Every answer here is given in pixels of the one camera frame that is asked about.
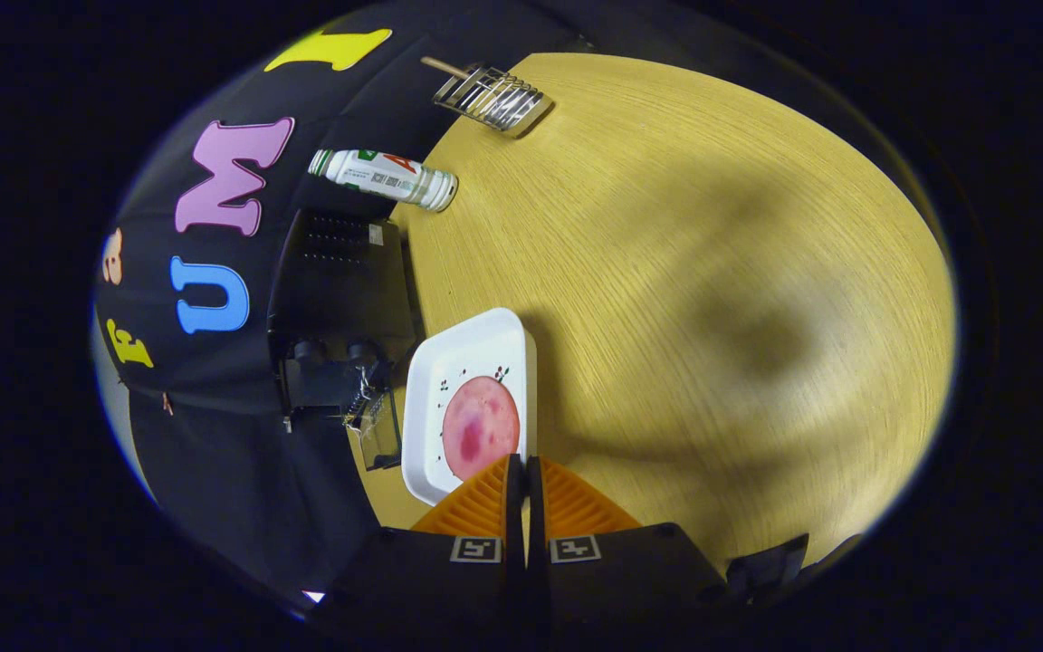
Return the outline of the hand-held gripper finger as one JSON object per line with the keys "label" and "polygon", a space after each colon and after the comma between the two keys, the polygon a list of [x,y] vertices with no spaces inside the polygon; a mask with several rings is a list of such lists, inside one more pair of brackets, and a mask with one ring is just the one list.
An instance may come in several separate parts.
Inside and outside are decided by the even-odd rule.
{"label": "hand-held gripper finger", "polygon": [[522,459],[505,455],[414,527],[381,527],[308,623],[328,635],[513,635],[527,619]]}
{"label": "hand-held gripper finger", "polygon": [[566,466],[527,464],[527,606],[542,635],[712,635],[727,582],[677,523],[644,525]]}

